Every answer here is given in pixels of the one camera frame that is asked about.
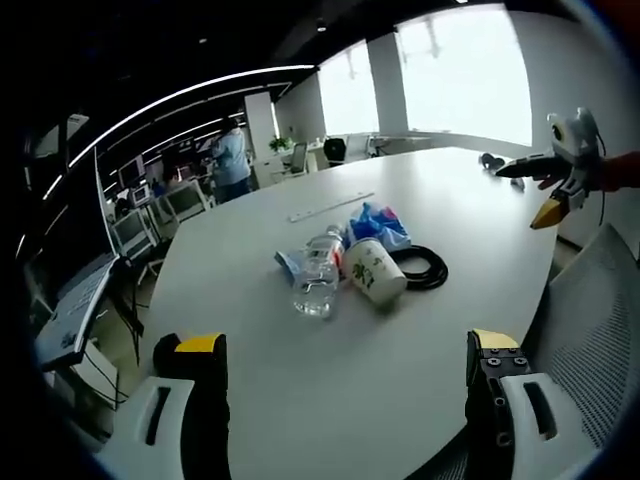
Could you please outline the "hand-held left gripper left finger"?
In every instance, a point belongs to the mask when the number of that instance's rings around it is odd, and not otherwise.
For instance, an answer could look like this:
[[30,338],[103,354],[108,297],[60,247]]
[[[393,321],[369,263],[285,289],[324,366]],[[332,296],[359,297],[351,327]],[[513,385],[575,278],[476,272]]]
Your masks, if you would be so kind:
[[95,458],[114,479],[229,479],[226,335],[168,334],[152,362]]

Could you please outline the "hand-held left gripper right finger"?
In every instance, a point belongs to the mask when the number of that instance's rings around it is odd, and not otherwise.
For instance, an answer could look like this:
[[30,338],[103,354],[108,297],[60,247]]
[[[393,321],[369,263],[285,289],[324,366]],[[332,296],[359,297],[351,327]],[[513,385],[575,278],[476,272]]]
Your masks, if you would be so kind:
[[467,334],[468,479],[574,479],[597,456],[576,403],[511,337]]

